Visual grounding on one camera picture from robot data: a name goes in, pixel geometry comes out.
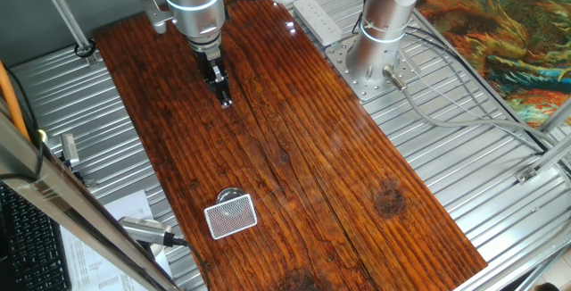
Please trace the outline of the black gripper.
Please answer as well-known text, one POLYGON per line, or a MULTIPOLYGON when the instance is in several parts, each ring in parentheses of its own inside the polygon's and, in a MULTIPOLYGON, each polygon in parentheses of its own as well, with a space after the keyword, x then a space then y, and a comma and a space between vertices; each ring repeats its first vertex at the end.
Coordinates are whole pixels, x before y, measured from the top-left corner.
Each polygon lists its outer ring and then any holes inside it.
POLYGON ((223 71, 223 60, 218 48, 209 48, 196 52, 199 71, 204 77, 207 88, 216 96, 222 108, 228 108, 233 100, 230 95, 228 76, 223 71))

